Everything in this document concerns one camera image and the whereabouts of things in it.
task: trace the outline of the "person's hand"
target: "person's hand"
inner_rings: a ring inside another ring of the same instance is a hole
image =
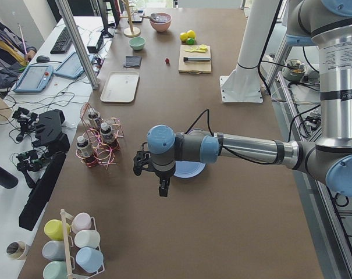
[[[28,51],[28,53],[24,56],[24,59],[26,61],[31,61],[33,57],[35,57],[36,52],[34,51]]]

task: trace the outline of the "person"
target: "person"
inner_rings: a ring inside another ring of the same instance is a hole
[[[0,22],[0,88],[10,88],[28,61],[36,54],[36,48],[25,42]]]

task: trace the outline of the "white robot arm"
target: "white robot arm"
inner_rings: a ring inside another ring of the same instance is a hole
[[[289,5],[288,43],[319,46],[322,137],[317,143],[282,142],[211,131],[175,134],[155,126],[147,135],[148,151],[137,152],[133,170],[136,175],[154,171],[160,196],[168,195],[176,160],[213,163],[218,156],[284,164],[352,196],[352,0],[291,0]]]

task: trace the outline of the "blue joint cap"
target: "blue joint cap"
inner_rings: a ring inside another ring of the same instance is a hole
[[[329,169],[326,185],[332,191],[352,196],[352,155],[340,159]]]
[[[175,144],[175,134],[165,125],[157,125],[147,133],[148,150],[153,154],[167,152]]]
[[[310,37],[301,37],[286,34],[287,45],[290,47],[308,47],[315,45]]]
[[[210,164],[217,161],[218,139],[206,135],[200,145],[200,162]]]
[[[330,12],[345,17],[352,17],[352,0],[321,0]]]

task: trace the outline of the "yellow cup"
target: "yellow cup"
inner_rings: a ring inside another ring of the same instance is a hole
[[[67,234],[70,234],[70,225],[67,223],[66,225]],[[62,221],[57,219],[48,221],[44,226],[44,232],[51,240],[63,240]]]

